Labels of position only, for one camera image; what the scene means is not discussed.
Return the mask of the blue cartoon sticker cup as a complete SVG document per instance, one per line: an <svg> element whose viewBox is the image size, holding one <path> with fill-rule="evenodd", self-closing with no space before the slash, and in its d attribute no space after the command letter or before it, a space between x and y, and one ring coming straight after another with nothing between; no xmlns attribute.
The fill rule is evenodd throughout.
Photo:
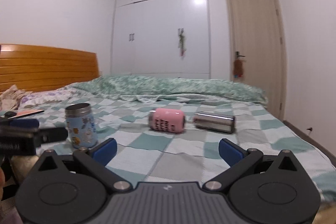
<svg viewBox="0 0 336 224"><path fill-rule="evenodd" d="M89 103L77 103L66 107L65 117L68 135L74 148L92 148L96 145L96 124Z"/></svg>

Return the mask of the stainless steel cup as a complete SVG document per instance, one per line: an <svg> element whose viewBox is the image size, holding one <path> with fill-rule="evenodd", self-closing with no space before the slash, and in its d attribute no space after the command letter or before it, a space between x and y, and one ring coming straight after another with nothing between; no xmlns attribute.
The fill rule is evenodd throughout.
<svg viewBox="0 0 336 224"><path fill-rule="evenodd" d="M197 128L233 134L236 118L232 115L198 112L193 117L193 124Z"/></svg>

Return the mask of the pink cup with text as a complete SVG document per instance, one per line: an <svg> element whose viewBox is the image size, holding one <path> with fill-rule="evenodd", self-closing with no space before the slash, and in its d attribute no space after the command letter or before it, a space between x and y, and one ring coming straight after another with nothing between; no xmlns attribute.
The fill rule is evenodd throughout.
<svg viewBox="0 0 336 224"><path fill-rule="evenodd" d="M152 130L173 134L184 132L185 121L185 113L177 109L156 108L148 116L148 124Z"/></svg>

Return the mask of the pink phone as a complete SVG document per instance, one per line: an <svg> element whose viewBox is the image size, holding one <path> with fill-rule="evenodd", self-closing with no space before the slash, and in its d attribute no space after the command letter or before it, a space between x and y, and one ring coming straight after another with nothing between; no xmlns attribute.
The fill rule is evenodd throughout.
<svg viewBox="0 0 336 224"><path fill-rule="evenodd" d="M40 114L43 112L44 112L43 109L22 110L22 111L17 112L17 114L13 116L13 118L27 117L27 116L31 116L35 114Z"/></svg>

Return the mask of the floral pillow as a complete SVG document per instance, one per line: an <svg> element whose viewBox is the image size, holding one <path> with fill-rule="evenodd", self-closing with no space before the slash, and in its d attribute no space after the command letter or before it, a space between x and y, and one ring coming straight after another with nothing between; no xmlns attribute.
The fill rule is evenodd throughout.
<svg viewBox="0 0 336 224"><path fill-rule="evenodd" d="M33 106L42 105L44 103L62 102L70 99L73 95L74 92L68 89L35 92L24 96L21 99L19 108L25 109Z"/></svg>

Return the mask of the crumpled beige cloth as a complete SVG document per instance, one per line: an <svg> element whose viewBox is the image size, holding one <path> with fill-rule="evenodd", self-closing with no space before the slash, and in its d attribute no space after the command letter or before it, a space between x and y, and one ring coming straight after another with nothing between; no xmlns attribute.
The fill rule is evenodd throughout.
<svg viewBox="0 0 336 224"><path fill-rule="evenodd" d="M12 85L0 95L1 111L17 110L23 97L30 95L31 91L19 89L16 85Z"/></svg>

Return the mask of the checkered green white blanket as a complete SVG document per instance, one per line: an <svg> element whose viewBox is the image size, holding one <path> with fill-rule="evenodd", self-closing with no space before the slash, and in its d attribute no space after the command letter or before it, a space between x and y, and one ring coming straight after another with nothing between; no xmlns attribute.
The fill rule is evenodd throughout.
<svg viewBox="0 0 336 224"><path fill-rule="evenodd" d="M117 155L108 168L132 184L140 181L204 183L228 168L219 155L219 142L227 138L242 148L257 148L266 155L277 155L288 149L294 153L321 194L323 203L335 202L335 167L318 148L298 137L261 105L212 98L201 102L186 102L168 97L154 101L123 101L75 94L63 102L34 102L27 109L41 109L37 119L43 126L63 126L65 109L76 103L89 103L96 122L99 141L114 138ZM186 115L185 130L181 134L152 131L148 114L156 108L182 110ZM192 119L195 113L232 115L236 131L224 135L197 129Z"/></svg>

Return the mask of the orange wooden headboard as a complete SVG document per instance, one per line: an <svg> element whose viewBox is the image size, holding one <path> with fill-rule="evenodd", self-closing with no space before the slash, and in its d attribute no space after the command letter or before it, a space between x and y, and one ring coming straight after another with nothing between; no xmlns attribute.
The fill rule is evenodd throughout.
<svg viewBox="0 0 336 224"><path fill-rule="evenodd" d="M12 85L42 92L100 76L96 53L64 48L1 44L1 92Z"/></svg>

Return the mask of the green floral quilt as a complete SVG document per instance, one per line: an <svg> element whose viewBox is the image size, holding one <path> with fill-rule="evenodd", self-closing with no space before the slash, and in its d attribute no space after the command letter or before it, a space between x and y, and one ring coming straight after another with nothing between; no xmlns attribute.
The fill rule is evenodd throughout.
<svg viewBox="0 0 336 224"><path fill-rule="evenodd" d="M165 100L169 96L194 96L205 100L209 96L268 105L266 93L257 87L219 79L155 78L136 75L101 76L91 81L66 86L98 96L127 100Z"/></svg>

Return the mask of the hanging green plant ornament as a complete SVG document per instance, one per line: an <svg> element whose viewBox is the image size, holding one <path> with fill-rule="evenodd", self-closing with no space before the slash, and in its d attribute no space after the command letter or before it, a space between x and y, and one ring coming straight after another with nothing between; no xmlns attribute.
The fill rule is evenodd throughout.
<svg viewBox="0 0 336 224"><path fill-rule="evenodd" d="M185 46L186 37L185 37L184 30L180 30L178 36L179 36L178 48L179 48L179 51L180 51L180 57L184 57L185 53L186 53L186 46Z"/></svg>

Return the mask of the beige wooden door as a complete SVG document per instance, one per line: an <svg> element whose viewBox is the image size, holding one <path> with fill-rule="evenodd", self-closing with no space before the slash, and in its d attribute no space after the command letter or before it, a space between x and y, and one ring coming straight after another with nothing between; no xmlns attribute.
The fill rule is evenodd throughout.
<svg viewBox="0 0 336 224"><path fill-rule="evenodd" d="M261 88L268 98L267 110L284 118L287 60L284 30L278 0L227 0L231 59L235 52L245 57L244 75L231 77Z"/></svg>

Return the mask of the white wardrobe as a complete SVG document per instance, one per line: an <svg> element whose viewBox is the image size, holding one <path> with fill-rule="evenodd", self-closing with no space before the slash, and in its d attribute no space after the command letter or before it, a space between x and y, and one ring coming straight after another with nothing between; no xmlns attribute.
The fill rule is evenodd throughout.
<svg viewBox="0 0 336 224"><path fill-rule="evenodd" d="M184 57L180 30L186 37ZM207 0L116 0L111 72L209 79Z"/></svg>

